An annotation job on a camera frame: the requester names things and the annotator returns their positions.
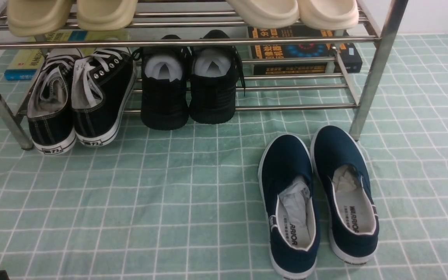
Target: book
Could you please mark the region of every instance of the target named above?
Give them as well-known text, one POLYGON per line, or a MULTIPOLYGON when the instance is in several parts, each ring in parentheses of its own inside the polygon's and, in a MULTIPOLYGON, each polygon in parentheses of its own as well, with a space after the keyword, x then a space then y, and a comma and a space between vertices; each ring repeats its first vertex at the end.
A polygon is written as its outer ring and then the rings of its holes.
MULTIPOLYGON (((313 30, 304 25, 292 25, 284 28, 258 29, 248 28, 249 38, 289 38, 289 37, 332 37, 333 31, 313 30)), ((250 56, 253 59, 285 59, 301 57, 325 57, 328 56, 331 44, 296 44, 296 45, 254 45, 250 46, 250 56)), ((352 43, 341 44, 339 53, 348 73, 359 73, 362 67, 362 59, 352 43)), ((325 73, 327 63, 265 63, 252 65, 254 75, 288 75, 325 73)), ((335 63, 335 72, 340 72, 340 67, 335 63)))
MULTIPOLYGON (((97 41, 106 39, 128 40, 129 33, 126 30, 116 31, 64 31, 46 34, 46 40, 50 42, 57 41, 97 41)), ((35 42, 34 38, 30 38, 29 42, 35 42)), ((80 49, 84 56, 94 52, 94 48, 80 49)), ((7 81, 32 80, 37 69, 41 67, 44 61, 41 50, 19 50, 5 71, 5 79, 7 81)))

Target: slipper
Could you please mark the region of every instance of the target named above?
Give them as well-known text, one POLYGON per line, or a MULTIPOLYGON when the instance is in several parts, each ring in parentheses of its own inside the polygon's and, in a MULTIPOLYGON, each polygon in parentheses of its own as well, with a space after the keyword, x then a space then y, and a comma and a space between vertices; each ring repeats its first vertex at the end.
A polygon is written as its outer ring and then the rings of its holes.
POLYGON ((249 25, 256 28, 290 26, 299 18, 297 0, 226 0, 249 25))
POLYGON ((355 0, 298 0, 300 19, 317 30, 348 30, 359 23, 355 0))
POLYGON ((73 0, 9 0, 8 27, 17 37, 59 30, 66 22, 73 0))
POLYGON ((77 0, 77 23, 89 31, 119 30, 134 18, 137 0, 77 0))

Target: beige slipper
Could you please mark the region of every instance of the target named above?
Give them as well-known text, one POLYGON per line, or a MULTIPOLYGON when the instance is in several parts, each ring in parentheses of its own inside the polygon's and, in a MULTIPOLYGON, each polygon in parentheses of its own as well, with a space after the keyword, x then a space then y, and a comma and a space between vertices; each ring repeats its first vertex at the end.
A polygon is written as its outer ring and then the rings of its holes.
POLYGON ((59 30, 66 22, 73 0, 8 0, 11 34, 30 37, 59 30))
POLYGON ((77 0, 77 23, 90 31, 119 30, 128 26, 137 0, 77 0))

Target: rack leg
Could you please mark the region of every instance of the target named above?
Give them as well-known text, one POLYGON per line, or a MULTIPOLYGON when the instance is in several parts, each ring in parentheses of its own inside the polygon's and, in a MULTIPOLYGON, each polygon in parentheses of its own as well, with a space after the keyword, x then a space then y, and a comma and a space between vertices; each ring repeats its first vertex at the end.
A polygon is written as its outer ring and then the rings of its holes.
POLYGON ((355 112, 355 116, 350 127, 350 135, 354 140, 361 138, 362 128, 368 118, 369 110, 373 99, 375 99, 376 90, 378 89, 383 71, 385 69, 388 57, 392 50, 393 42, 397 36, 400 23, 404 16, 408 0, 392 0, 390 9, 386 17, 379 44, 374 54, 371 68, 367 75, 366 84, 360 96, 359 109, 355 112))
POLYGON ((0 117, 5 122, 5 125, 8 127, 11 134, 15 137, 20 147, 24 150, 32 149, 33 143, 30 138, 25 134, 20 124, 15 121, 15 117, 13 113, 11 113, 11 109, 8 107, 5 99, 0 94, 0 117))

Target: book cover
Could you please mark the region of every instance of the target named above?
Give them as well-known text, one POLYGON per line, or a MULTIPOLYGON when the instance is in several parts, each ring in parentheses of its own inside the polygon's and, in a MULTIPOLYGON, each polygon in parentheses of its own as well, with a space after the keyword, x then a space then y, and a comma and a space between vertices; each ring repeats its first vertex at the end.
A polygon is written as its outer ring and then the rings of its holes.
MULTIPOLYGON (((100 31, 100 32, 88 32, 88 31, 63 31, 53 32, 46 34, 46 40, 50 42, 57 41, 96 41, 106 39, 118 39, 128 40, 129 33, 126 30, 116 31, 100 31)), ((29 42, 35 42, 34 38, 30 38, 29 42)), ((94 52, 94 48, 81 49, 84 56, 90 55, 94 52)), ((43 62, 43 55, 41 50, 19 50, 9 64, 5 71, 5 78, 7 81, 18 80, 32 80, 32 77, 36 73, 37 69, 43 62)))

